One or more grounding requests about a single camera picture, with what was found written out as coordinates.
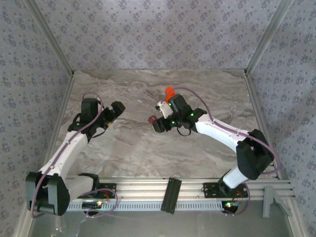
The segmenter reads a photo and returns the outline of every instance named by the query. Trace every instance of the patterned wallpaper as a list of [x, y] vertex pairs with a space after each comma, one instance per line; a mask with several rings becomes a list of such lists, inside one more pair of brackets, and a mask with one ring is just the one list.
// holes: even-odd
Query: patterned wallpaper
[[73, 69], [243, 69], [279, 0], [36, 0]]
[[252, 74], [274, 146], [316, 236], [316, 3], [295, 0]]
[[25, 177], [43, 162], [68, 82], [23, 1], [0, 2], [0, 237], [25, 203]]

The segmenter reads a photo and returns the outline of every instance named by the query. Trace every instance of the gray marble table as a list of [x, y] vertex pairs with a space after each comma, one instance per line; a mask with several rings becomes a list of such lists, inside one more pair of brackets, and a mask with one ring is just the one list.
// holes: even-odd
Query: gray marble table
[[[161, 114], [155, 109], [167, 86], [196, 91], [213, 115], [233, 126], [253, 130], [257, 122], [240, 71], [117, 71], [75, 72], [56, 147], [60, 146], [74, 116], [80, 112], [82, 95], [97, 92], [106, 106], [118, 100], [126, 106], [106, 133], [79, 154], [69, 174], [97, 173], [100, 176], [221, 177], [236, 164], [236, 155], [205, 135], [182, 137], [176, 130], [156, 133], [148, 117]], [[181, 93], [194, 109], [203, 104], [189, 92]]]

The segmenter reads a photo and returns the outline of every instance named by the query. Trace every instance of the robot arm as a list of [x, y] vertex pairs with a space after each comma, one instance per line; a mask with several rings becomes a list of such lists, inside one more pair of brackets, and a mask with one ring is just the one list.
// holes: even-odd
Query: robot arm
[[[263, 133], [257, 129], [252, 132], [230, 126], [222, 121], [211, 121], [206, 111], [197, 108], [192, 110], [183, 96], [176, 94], [169, 99], [169, 103], [159, 102], [156, 109], [163, 113], [163, 117], [152, 116], [148, 122], [154, 131], [165, 132], [172, 128], [184, 127], [194, 132], [210, 136], [231, 148], [237, 155], [237, 166], [229, 170], [219, 180], [219, 187], [223, 194], [228, 195], [241, 183], [255, 180], [274, 160], [274, 156], [261, 144], [243, 136], [249, 134], [267, 144]], [[230, 132], [220, 126], [230, 128]]]
[[[97, 128], [103, 128], [105, 131], [125, 110], [121, 102], [115, 101], [111, 104], [113, 107], [112, 110], [108, 107], [103, 108], [103, 111], [96, 121], [87, 128], [84, 128], [98, 115], [99, 104], [100, 101], [95, 98], [83, 99], [81, 103], [81, 113], [77, 114], [74, 118], [73, 123], [68, 128], [65, 140], [54, 156], [39, 172], [30, 172], [27, 175], [26, 198], [27, 208], [29, 210], [31, 209], [34, 194], [36, 194], [36, 187], [42, 176], [44, 176], [44, 179], [40, 184], [34, 204], [34, 210], [37, 212], [61, 216], [66, 212], [69, 202], [81, 196], [83, 193], [98, 188], [99, 179], [97, 175], [83, 173], [72, 180], [66, 180], [66, 176], [70, 167], [78, 157], [79, 152], [90, 142]], [[84, 129], [81, 133], [71, 140], [82, 128]]]

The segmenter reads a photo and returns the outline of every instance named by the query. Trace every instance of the wall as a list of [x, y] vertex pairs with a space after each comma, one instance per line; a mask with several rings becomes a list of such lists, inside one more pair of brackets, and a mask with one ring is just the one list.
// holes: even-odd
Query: wall
[[295, 0], [251, 75], [312, 236], [316, 236], [315, 25], [315, 1]]
[[37, 0], [73, 69], [243, 69], [279, 0]]
[[25, 203], [25, 177], [39, 169], [68, 82], [22, 1], [0, 2], [0, 236]]

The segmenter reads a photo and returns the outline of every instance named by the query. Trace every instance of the orange object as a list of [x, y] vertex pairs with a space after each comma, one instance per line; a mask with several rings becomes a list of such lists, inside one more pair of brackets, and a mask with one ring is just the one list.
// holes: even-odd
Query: orange object
[[[165, 94], [168, 94], [171, 90], [173, 90], [173, 87], [171, 87], [171, 86], [167, 87]], [[175, 94], [176, 94], [176, 91], [175, 91], [175, 90], [173, 90], [172, 92], [170, 92], [170, 93], [166, 96], [165, 102], [168, 103], [169, 99], [170, 99], [172, 96], [174, 96]]]

